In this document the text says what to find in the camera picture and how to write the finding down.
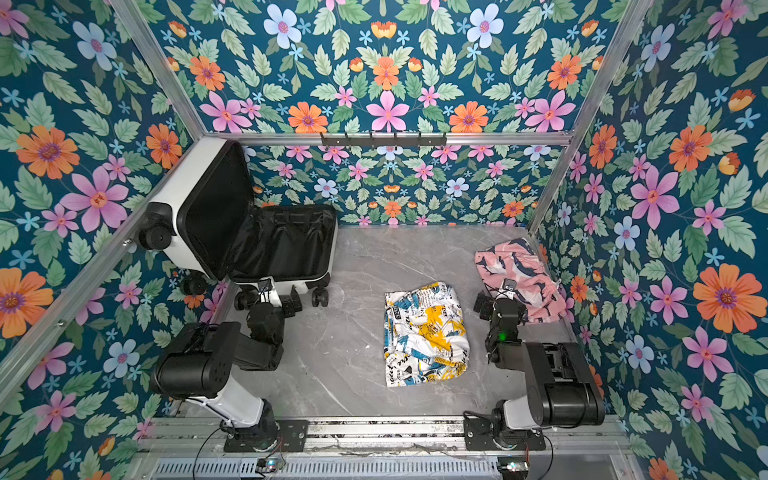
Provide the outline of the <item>white hard-shell suitcase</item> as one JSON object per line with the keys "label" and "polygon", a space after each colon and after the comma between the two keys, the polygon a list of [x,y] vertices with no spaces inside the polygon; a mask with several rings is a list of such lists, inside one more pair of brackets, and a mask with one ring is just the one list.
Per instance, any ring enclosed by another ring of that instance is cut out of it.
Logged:
{"label": "white hard-shell suitcase", "polygon": [[264,278],[299,284],[314,307],[329,303],[338,233],[328,205],[260,206],[243,148],[233,140],[196,143],[146,207],[140,245],[190,271],[182,290],[209,280],[240,291]]}

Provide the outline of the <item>white yellow blue printed garment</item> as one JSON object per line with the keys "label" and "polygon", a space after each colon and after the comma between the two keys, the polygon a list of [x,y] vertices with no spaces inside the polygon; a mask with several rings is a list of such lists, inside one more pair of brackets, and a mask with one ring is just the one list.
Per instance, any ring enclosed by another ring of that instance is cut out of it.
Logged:
{"label": "white yellow blue printed garment", "polygon": [[383,356],[389,388],[461,376],[468,367],[470,345],[454,288],[434,282],[386,293]]}

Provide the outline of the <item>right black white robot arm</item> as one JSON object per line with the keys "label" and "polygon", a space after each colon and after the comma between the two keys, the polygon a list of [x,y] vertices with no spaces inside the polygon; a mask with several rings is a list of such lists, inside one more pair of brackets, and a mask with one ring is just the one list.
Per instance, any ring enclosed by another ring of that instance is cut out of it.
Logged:
{"label": "right black white robot arm", "polygon": [[487,362],[523,375],[524,391],[503,399],[489,414],[463,413],[465,440],[488,439],[500,449],[540,445],[546,428],[576,429],[601,425],[603,395],[581,347],[575,342],[534,341],[520,336],[529,323],[526,305],[513,296],[477,295],[475,313],[488,322]]}

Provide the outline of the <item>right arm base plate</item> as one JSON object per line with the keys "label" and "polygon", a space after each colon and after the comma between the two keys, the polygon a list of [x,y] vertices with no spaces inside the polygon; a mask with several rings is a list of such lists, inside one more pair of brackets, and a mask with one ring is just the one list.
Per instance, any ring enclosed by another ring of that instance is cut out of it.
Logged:
{"label": "right arm base plate", "polygon": [[512,430],[501,421],[465,413],[462,418],[465,448],[469,451],[544,451],[539,430]]}

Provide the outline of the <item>pink navy patterned garment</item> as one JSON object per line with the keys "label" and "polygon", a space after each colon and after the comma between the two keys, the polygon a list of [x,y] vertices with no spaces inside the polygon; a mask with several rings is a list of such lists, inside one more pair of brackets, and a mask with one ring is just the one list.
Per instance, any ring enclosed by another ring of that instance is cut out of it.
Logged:
{"label": "pink navy patterned garment", "polygon": [[520,301],[533,323],[556,323],[565,317],[566,300],[544,263],[524,239],[513,239],[476,251],[475,266],[493,299]]}

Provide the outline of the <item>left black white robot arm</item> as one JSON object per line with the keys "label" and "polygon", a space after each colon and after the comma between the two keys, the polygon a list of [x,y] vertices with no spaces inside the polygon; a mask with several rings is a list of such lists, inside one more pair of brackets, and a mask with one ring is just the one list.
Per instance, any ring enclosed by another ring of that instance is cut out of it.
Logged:
{"label": "left black white robot arm", "polygon": [[275,371],[284,354],[285,320],[303,305],[296,287],[279,296],[264,282],[239,292],[235,306],[247,311],[248,335],[237,322],[184,327],[164,348],[150,386],[158,394],[216,415],[219,430],[228,436],[227,452],[274,451],[282,446],[285,434],[271,404],[250,393],[232,371]]}

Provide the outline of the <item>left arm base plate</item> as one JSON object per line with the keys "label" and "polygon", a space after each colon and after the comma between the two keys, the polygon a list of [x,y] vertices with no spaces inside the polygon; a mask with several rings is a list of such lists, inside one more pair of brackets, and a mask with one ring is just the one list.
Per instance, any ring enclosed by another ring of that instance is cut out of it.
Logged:
{"label": "left arm base plate", "polygon": [[310,423],[307,420],[276,420],[252,427],[225,427],[226,453],[302,452]]}

